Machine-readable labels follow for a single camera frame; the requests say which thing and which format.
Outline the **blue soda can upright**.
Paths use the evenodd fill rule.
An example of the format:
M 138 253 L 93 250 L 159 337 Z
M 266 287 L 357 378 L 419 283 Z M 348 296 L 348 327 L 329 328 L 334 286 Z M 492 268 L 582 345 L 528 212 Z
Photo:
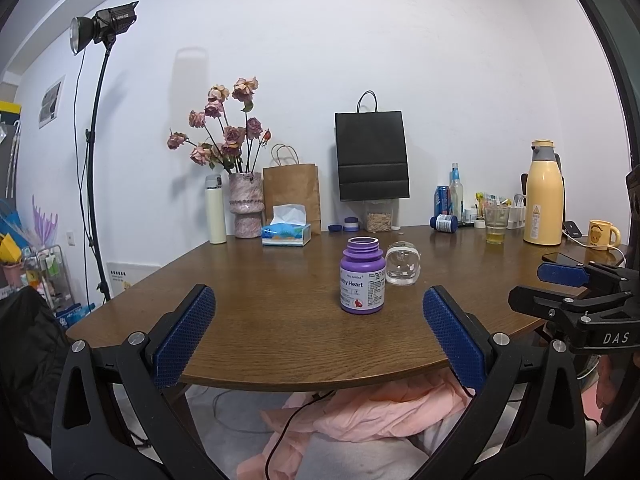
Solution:
M 439 185 L 434 193 L 434 216 L 441 214 L 452 214 L 450 188 L 446 185 Z

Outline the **black smartphone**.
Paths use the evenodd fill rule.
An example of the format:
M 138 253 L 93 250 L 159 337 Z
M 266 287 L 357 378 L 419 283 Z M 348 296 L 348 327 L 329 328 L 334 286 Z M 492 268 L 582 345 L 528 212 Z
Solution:
M 582 263 L 568 255 L 561 254 L 560 252 L 550 252 L 550 254 L 544 254 L 541 257 L 544 263 L 557 264 L 558 266 L 582 266 Z

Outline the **yellow mug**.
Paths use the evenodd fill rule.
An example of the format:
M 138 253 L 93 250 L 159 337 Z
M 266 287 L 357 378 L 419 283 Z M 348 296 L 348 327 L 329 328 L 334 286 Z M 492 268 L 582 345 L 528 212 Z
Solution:
M 622 241 L 620 229 L 612 222 L 604 220 L 590 220 L 588 226 L 588 242 L 594 250 L 619 248 Z

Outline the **yellow thermos jug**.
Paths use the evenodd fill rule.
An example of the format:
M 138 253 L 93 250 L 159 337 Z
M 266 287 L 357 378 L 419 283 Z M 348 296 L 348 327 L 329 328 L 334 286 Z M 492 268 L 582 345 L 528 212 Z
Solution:
M 525 198 L 526 243 L 559 246 L 564 218 L 564 182 L 551 140 L 532 142 L 532 163 L 527 174 Z

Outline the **glass with yellow liquid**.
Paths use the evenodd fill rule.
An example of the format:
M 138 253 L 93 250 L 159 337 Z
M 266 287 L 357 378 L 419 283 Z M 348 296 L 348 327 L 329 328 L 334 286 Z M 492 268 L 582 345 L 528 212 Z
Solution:
M 484 205 L 486 242 L 502 245 L 506 237 L 506 226 L 509 221 L 509 206 L 486 202 Z

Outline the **pink cloth under table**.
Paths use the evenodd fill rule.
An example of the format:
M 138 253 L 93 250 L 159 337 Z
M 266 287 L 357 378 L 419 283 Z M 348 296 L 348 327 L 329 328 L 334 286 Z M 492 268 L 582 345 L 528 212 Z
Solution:
M 323 400 L 291 394 L 282 408 L 260 413 L 272 431 L 265 448 L 236 468 L 239 479 L 293 479 L 315 434 L 337 442 L 408 438 L 471 402 L 448 368 L 377 386 L 338 390 Z

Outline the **blue can lying down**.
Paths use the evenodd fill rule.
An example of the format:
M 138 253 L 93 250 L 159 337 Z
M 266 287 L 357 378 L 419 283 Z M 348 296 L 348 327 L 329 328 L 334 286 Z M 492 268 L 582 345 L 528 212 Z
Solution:
M 439 214 L 431 218 L 430 226 L 437 232 L 455 233 L 458 230 L 458 218 L 453 214 Z

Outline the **white box with label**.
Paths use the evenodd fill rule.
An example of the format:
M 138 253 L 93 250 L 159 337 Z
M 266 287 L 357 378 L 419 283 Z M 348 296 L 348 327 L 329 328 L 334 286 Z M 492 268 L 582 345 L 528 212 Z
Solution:
M 118 296 L 157 270 L 160 270 L 158 264 L 126 262 L 108 262 L 106 268 L 111 283 L 111 295 L 113 297 Z

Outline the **clear jar of oats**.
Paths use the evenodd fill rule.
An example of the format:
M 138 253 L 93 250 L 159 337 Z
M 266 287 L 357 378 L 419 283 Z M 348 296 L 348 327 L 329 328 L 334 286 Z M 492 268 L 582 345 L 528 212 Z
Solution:
M 364 204 L 364 227 L 369 233 L 390 232 L 394 225 L 392 200 L 368 200 Z

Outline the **black paper bag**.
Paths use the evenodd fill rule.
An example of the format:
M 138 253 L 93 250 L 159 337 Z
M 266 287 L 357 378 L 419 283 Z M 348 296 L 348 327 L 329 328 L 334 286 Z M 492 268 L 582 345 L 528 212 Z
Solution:
M 373 90 L 353 113 L 335 114 L 338 192 L 343 202 L 410 197 L 404 121 L 400 110 L 379 110 Z

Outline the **cream thermos bottle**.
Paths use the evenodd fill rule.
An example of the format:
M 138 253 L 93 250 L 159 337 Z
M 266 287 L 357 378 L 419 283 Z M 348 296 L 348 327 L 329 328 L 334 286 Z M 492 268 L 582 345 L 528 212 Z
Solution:
M 227 232 L 224 220 L 224 190 L 220 174 L 210 174 L 205 179 L 205 210 L 209 243 L 224 244 L 227 241 Z

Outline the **pink ceramic vase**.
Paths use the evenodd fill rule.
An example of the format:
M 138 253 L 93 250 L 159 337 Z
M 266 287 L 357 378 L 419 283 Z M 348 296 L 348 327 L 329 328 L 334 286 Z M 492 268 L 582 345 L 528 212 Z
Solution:
M 234 214 L 236 238 L 249 240 L 262 235 L 262 213 L 265 205 L 260 174 L 230 174 L 229 208 Z

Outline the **brown paper bag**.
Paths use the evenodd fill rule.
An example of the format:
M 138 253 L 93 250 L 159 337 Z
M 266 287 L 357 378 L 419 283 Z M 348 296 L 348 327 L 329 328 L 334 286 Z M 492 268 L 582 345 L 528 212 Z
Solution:
M 272 165 L 262 170 L 266 221 L 273 219 L 273 207 L 302 205 L 311 233 L 321 233 L 319 170 L 315 164 L 301 162 L 291 145 L 273 144 Z

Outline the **dried pink roses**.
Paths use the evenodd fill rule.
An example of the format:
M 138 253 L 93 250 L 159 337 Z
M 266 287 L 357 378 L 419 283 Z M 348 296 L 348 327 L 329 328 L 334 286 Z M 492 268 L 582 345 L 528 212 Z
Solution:
M 188 115 L 188 127 L 204 133 L 204 138 L 198 141 L 185 132 L 169 130 L 168 150 L 186 146 L 191 162 L 198 166 L 227 174 L 252 174 L 260 151 L 272 139 L 271 131 L 253 115 L 258 89 L 256 77 L 239 78 L 231 88 L 211 86 L 204 107 Z

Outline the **studio light on stand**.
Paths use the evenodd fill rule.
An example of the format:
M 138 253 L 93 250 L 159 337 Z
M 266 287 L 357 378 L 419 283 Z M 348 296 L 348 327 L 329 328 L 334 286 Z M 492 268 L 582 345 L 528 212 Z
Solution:
M 96 123 L 100 107 L 100 99 L 104 84 L 107 63 L 117 37 L 124 34 L 137 21 L 138 0 L 97 10 L 92 18 L 88 16 L 75 16 L 70 21 L 68 34 L 70 35 L 70 50 L 73 55 L 84 53 L 89 44 L 102 44 L 104 47 L 103 60 L 96 81 L 89 127 L 86 129 L 86 154 L 82 168 L 79 170 L 78 182 L 80 195 L 86 196 L 86 201 L 80 201 L 82 222 L 88 226 L 86 240 L 93 253 L 98 270 L 99 283 L 96 289 L 102 294 L 103 301 L 112 299 L 110 285 L 108 284 L 105 266 L 101 254 L 98 225 L 96 224 L 96 190 L 94 189 L 94 159 L 96 158 Z

